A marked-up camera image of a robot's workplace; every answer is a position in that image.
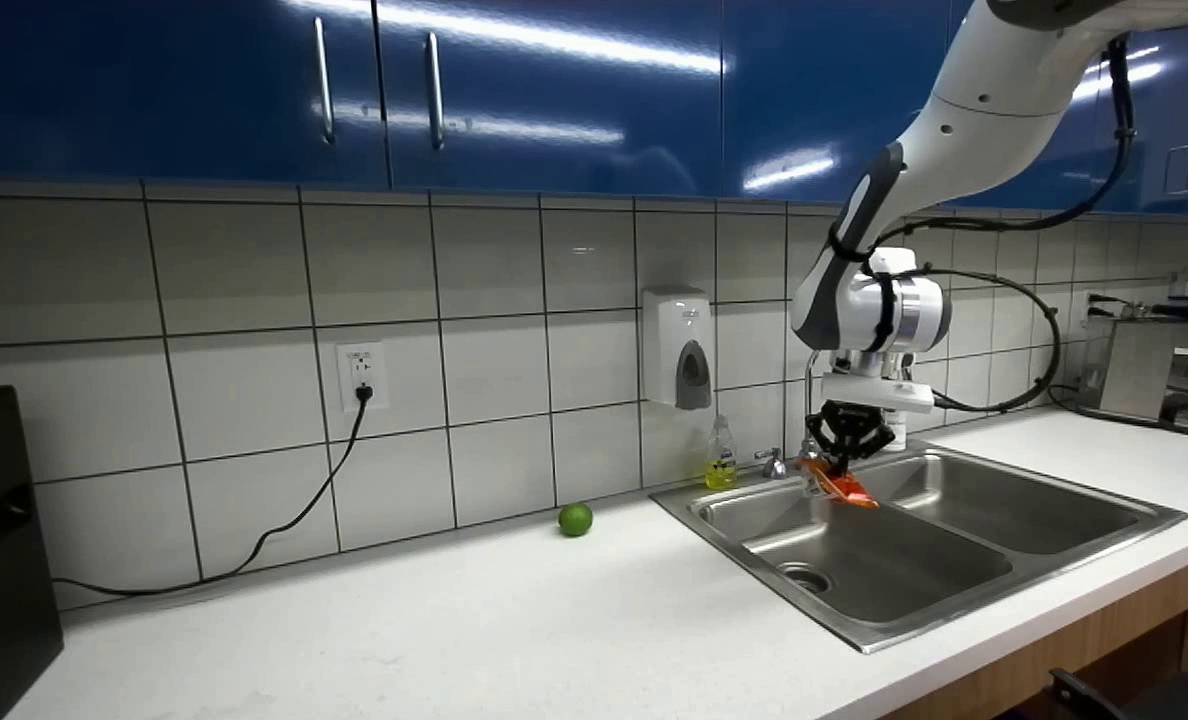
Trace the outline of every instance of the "soap dispenser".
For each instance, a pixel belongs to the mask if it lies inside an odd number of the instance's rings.
[[[643,292],[642,394],[662,408],[712,403],[712,305],[701,292]]]

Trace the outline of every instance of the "stainless steel sink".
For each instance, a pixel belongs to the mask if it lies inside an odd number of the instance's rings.
[[[880,499],[878,512],[825,499],[801,476],[657,499],[862,650],[1183,521],[1160,503],[939,452],[862,463],[855,476]]]

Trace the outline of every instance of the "white countertop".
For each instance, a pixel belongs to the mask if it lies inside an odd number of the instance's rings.
[[[1188,512],[1188,435],[1063,412],[946,449]],[[862,656],[650,499],[68,621],[13,720],[880,715],[1188,562],[1188,521]]]

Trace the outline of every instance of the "electrical outlet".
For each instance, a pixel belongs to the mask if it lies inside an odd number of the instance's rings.
[[[385,370],[385,344],[342,344],[342,408],[351,416],[355,386],[368,383],[368,408],[389,408],[389,370]]]

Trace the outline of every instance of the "cable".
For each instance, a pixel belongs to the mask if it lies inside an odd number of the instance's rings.
[[[269,545],[273,537],[300,528],[300,522],[311,516],[311,507],[319,503],[319,496],[337,484],[342,468],[347,463],[347,454],[351,454],[351,449],[355,449],[355,435],[362,435],[368,399],[373,399],[373,386],[362,383],[362,386],[355,386],[355,420],[351,420],[351,433],[347,433],[347,442],[346,442],[342,463],[326,476],[326,484],[311,493],[311,499],[310,499],[294,521],[269,528],[269,530],[247,547],[247,554],[243,554],[238,566],[229,566],[229,571],[221,571],[221,574],[193,579],[193,584],[168,584],[168,589],[108,589],[108,584],[87,584],[87,579],[72,579],[72,574],[51,574],[51,584],[68,584],[68,589],[85,589],[85,590],[101,590],[101,594],[124,594],[124,598],[133,598],[133,594],[173,594],[173,590],[190,590],[190,589],[203,589],[203,584],[221,584],[221,579],[241,574],[254,560],[259,560],[259,550],[264,550],[264,545]]]
[[[1045,364],[1041,378],[1036,378],[1029,391],[1019,391],[1019,394],[1014,394],[1014,399],[1002,399],[1002,403],[963,403],[963,399],[958,399],[958,394],[949,394],[949,391],[936,386],[936,408],[958,408],[958,412],[1002,412],[1002,416],[1005,416],[1005,412],[1014,412],[1014,408],[1019,408],[1019,403],[1034,403],[1036,394],[1045,394],[1045,391],[1056,386],[1060,360],[1063,360],[1063,346],[1060,346],[1060,344],[1063,344],[1063,333],[1060,333],[1056,306],[1047,306],[1034,289],[1018,284],[1018,279],[1008,279],[1008,275],[958,273],[958,269],[934,269],[934,263],[926,263],[926,269],[917,269],[917,273],[901,273],[897,279],[908,279],[908,275],[963,275],[963,279],[981,279],[981,284],[1014,289],[1014,292],[1029,295],[1029,301],[1041,306],[1041,315],[1045,315],[1045,322],[1047,322],[1047,336],[1053,336],[1047,364]]]
[[[1111,151],[1111,169],[1106,176],[1106,183],[1098,191],[1087,191],[1080,203],[1063,208],[1063,211],[1053,211],[1053,216],[1036,216],[1036,220],[987,220],[987,216],[926,216],[926,220],[911,220],[911,224],[897,224],[890,230],[880,230],[871,238],[870,250],[854,250],[845,261],[862,261],[864,263],[864,275],[878,275],[871,273],[871,250],[897,237],[911,237],[921,227],[958,227],[958,230],[1045,230],[1045,227],[1056,227],[1056,224],[1070,224],[1083,211],[1092,211],[1111,186],[1116,180],[1126,176],[1129,169],[1129,154],[1132,154],[1132,142],[1136,142],[1136,104],[1132,104],[1132,86],[1129,86],[1129,57],[1126,57],[1126,37],[1116,37],[1106,53],[1108,61],[1108,74],[1111,74],[1111,112],[1116,112],[1116,151]]]

